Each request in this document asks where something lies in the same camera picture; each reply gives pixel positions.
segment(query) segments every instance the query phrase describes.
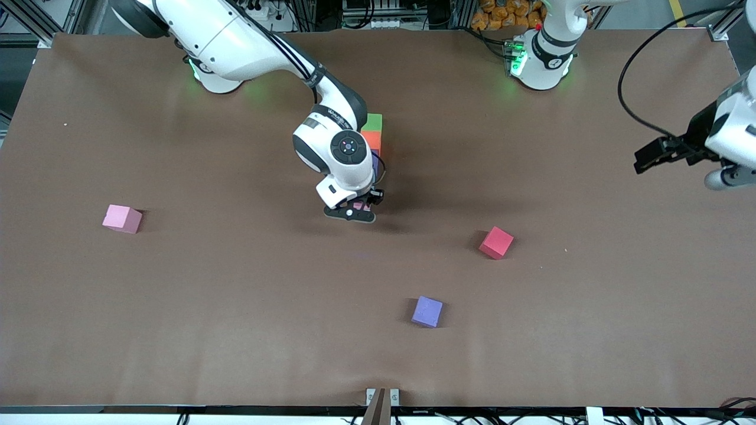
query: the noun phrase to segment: green block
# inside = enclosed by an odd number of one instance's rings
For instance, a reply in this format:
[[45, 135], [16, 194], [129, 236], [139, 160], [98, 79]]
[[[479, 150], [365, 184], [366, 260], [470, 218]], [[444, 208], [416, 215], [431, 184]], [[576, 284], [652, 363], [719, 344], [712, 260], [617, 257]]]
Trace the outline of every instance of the green block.
[[362, 126], [362, 129], [366, 132], [382, 132], [383, 115], [379, 113], [369, 113], [367, 115], [367, 124]]

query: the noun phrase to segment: red cube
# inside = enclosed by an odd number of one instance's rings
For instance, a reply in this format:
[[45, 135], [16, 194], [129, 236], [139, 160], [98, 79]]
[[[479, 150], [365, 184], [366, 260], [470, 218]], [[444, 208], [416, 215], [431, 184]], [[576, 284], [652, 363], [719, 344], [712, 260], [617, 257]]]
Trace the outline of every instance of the red cube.
[[480, 244], [479, 249], [490, 256], [492, 259], [501, 259], [501, 257], [504, 256], [504, 253], [509, 249], [514, 239], [515, 238], [511, 234], [508, 234], [500, 228], [494, 226], [494, 228], [492, 228], [491, 231], [488, 232], [488, 235], [483, 240], [483, 243]]

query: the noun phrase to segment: brown table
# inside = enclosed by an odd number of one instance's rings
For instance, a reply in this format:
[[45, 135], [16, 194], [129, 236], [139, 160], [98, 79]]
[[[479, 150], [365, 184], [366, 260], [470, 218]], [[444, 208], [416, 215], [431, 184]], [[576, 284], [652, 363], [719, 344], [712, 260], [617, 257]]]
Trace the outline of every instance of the brown table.
[[[756, 192], [633, 171], [650, 34], [588, 32], [550, 92], [464, 33], [294, 37], [383, 113], [374, 225], [329, 220], [288, 73], [211, 95], [168, 39], [58, 36], [0, 154], [0, 404], [714, 406], [756, 392]], [[736, 78], [676, 30], [627, 100], [682, 132]], [[139, 234], [101, 227], [109, 203]], [[476, 250], [500, 226], [507, 257]], [[408, 323], [420, 295], [441, 327]]]

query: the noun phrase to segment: orange block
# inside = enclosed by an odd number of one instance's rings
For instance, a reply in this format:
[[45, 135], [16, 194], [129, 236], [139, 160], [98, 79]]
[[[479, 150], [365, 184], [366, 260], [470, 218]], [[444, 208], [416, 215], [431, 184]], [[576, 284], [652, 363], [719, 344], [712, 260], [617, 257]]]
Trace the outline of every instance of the orange block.
[[372, 131], [363, 131], [361, 132], [362, 136], [365, 137], [365, 140], [367, 141], [367, 146], [370, 146], [371, 150], [377, 150], [378, 156], [380, 157], [380, 133], [381, 132], [372, 132]]

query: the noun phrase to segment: stacked blocks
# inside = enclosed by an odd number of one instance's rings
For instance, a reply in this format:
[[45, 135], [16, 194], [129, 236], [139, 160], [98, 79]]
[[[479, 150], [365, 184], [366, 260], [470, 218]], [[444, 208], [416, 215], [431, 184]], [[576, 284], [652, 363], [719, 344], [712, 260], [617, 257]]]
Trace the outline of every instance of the stacked blocks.
[[107, 207], [107, 214], [102, 225], [114, 231], [134, 234], [139, 228], [141, 212], [127, 206], [111, 205]]
[[494, 226], [488, 232], [479, 249], [488, 254], [492, 259], [501, 259], [514, 239], [511, 234]]
[[427, 327], [437, 327], [438, 317], [441, 315], [441, 307], [443, 305], [444, 303], [441, 301], [421, 296], [417, 300], [412, 321]]
[[[367, 141], [370, 150], [381, 156], [381, 134], [383, 133], [383, 115], [379, 113], [369, 113], [367, 123], [362, 126], [362, 137]], [[373, 157], [373, 173], [378, 178], [378, 159]]]

